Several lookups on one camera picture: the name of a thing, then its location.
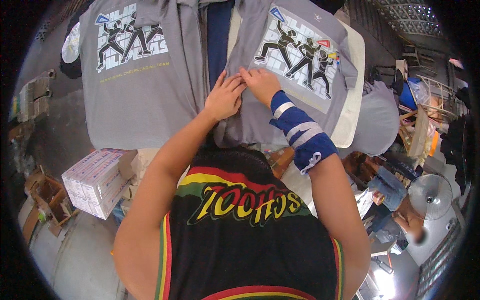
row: plastic bag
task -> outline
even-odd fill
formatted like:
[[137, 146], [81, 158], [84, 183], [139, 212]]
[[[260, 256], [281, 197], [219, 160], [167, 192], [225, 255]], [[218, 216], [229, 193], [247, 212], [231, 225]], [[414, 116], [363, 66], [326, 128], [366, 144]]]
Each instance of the plastic bag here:
[[414, 83], [408, 81], [408, 85], [412, 90], [412, 93], [417, 101], [417, 104], [428, 105], [430, 103], [430, 97], [428, 96], [428, 87], [425, 82], [420, 81], [419, 83]]

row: white table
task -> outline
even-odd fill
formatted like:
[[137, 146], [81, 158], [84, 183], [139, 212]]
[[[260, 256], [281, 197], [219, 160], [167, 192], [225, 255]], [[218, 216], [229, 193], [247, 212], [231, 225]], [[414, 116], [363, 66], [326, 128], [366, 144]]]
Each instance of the white table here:
[[[348, 45], [350, 47], [350, 60], [357, 68], [358, 76], [355, 88], [350, 89], [343, 106], [338, 123], [332, 133], [331, 139], [338, 148], [347, 148], [352, 144], [357, 121], [360, 113], [363, 80], [365, 75], [365, 41], [363, 37], [350, 26], [340, 21], [348, 32]], [[232, 52], [237, 41], [241, 17], [236, 7], [233, 8], [230, 19], [230, 31], [228, 33], [227, 58]]]

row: white string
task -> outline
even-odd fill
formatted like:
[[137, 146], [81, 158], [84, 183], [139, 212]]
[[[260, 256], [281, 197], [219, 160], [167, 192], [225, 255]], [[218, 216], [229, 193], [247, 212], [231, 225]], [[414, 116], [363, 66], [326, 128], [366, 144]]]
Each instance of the white string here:
[[305, 175], [305, 173], [307, 173], [309, 169], [313, 168], [321, 159], [322, 159], [322, 154], [320, 152], [315, 152], [313, 156], [308, 160], [309, 161], [308, 166], [300, 170], [300, 174]]

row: dark hair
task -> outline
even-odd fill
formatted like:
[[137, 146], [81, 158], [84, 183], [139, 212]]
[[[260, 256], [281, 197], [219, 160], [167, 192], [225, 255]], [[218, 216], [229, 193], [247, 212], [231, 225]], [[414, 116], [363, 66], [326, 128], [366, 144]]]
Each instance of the dark hair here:
[[421, 236], [418, 239], [415, 239], [415, 243], [417, 245], [422, 245], [427, 240], [427, 229], [425, 227], [421, 227]]

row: right hand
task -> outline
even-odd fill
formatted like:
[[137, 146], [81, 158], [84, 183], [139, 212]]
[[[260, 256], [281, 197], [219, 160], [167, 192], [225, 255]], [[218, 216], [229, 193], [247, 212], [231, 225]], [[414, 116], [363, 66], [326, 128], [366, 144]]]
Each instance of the right hand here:
[[276, 76], [265, 69], [246, 70], [240, 67], [240, 75], [258, 101], [270, 108], [272, 97], [282, 89]]

